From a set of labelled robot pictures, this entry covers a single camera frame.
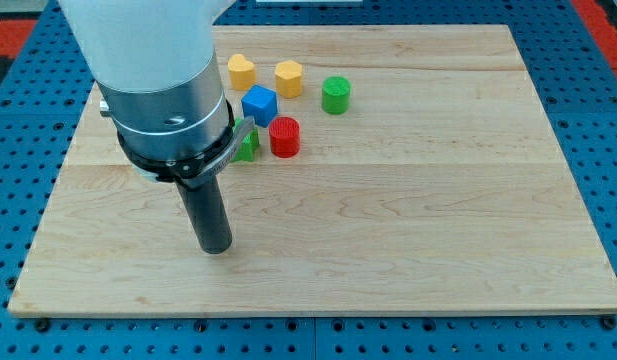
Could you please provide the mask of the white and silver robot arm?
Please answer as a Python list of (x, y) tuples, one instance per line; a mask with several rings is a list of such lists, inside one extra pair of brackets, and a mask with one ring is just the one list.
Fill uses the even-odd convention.
[(229, 141), (213, 24), (235, 0), (60, 0), (126, 156), (195, 178)]

